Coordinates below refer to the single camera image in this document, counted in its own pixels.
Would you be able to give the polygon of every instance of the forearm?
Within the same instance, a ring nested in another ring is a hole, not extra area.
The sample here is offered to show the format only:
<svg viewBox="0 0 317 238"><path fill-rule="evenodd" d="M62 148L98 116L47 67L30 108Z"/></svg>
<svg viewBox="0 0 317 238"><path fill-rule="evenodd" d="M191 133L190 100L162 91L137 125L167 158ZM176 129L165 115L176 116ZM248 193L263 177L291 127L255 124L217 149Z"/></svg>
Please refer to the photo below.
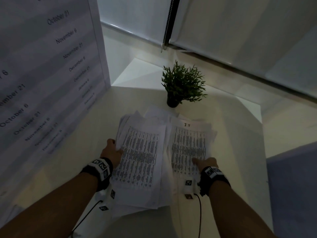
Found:
<svg viewBox="0 0 317 238"><path fill-rule="evenodd" d="M68 237L97 190L98 180L80 173L0 229L0 237Z"/></svg>
<svg viewBox="0 0 317 238"><path fill-rule="evenodd" d="M225 182L212 184L209 199L221 238L275 238L261 217Z"/></svg>

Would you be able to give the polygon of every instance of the green plant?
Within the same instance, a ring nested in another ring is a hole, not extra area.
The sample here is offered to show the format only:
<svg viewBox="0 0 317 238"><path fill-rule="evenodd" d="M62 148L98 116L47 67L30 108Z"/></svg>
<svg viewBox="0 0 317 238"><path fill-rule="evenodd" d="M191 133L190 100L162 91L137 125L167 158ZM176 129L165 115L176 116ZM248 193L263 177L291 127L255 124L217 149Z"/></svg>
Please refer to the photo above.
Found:
<svg viewBox="0 0 317 238"><path fill-rule="evenodd" d="M162 85L168 93L173 93L174 98L182 103L182 100L190 102L200 101L205 90L202 81L203 75L197 70L195 65L192 68L185 68L185 65L179 65L175 61L173 70L164 66Z"/></svg>

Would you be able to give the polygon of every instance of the paper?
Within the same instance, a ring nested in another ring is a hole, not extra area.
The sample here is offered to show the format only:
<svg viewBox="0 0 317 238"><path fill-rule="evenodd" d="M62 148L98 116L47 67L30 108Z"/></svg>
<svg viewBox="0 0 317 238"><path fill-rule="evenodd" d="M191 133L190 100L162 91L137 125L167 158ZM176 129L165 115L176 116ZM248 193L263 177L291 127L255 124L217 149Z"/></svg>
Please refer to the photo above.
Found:
<svg viewBox="0 0 317 238"><path fill-rule="evenodd" d="M97 0L1 0L0 12L3 202L61 146L110 79Z"/></svg>
<svg viewBox="0 0 317 238"><path fill-rule="evenodd" d="M117 204L158 208L165 129L139 113L127 120L116 144L124 153L111 178Z"/></svg>
<svg viewBox="0 0 317 238"><path fill-rule="evenodd" d="M198 175L192 158L204 160L210 156L211 137L210 124L172 117L169 153L173 171L186 176Z"/></svg>

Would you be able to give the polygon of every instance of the wristband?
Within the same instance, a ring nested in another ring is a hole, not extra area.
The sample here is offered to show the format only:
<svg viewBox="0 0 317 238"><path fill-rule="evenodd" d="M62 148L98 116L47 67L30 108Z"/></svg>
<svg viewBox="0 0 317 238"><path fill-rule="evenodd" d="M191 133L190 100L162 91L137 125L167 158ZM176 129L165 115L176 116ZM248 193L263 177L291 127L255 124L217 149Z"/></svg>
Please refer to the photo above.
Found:
<svg viewBox="0 0 317 238"><path fill-rule="evenodd" d="M82 169L81 173L85 172L92 176L97 177L98 187L96 192L98 192L108 188L112 171L113 171L113 165L111 160L109 160L108 158L102 157L89 163L86 167Z"/></svg>
<svg viewBox="0 0 317 238"><path fill-rule="evenodd" d="M226 182L231 187L227 178L217 167L207 166L204 168L200 175L200 182L198 183L198 186L200 187L200 195L209 196L209 189L211 185L217 180Z"/></svg>

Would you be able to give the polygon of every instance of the table surface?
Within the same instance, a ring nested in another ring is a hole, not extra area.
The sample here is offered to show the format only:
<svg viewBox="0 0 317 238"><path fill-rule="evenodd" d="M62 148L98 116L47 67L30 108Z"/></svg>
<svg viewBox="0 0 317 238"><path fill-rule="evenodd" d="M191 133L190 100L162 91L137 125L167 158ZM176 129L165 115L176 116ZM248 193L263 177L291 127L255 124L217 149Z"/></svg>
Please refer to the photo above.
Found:
<svg viewBox="0 0 317 238"><path fill-rule="evenodd" d="M160 67L134 59L62 147L33 177L15 203L28 207L74 177L82 167L100 155L108 138L116 136L121 116L136 110L143 115L153 104L189 119L204 119L212 124L217 131L211 146L212 155L217 158L232 188L273 229L260 106L206 86L208 96L200 102L184 101L175 109L169 108L166 104L167 93L160 84L162 71ZM96 199L91 200L86 210L96 203ZM209 199L204 196L201 200L201 237L219 237ZM186 200L184 195L179 195L170 209L163 210L165 215L171 214L179 237L198 236L199 202L196 197ZM136 213L132 217L146 215ZM152 221L153 225L157 223L155 219ZM79 231L96 237L109 223L109 213L96 210L82 223Z"/></svg>

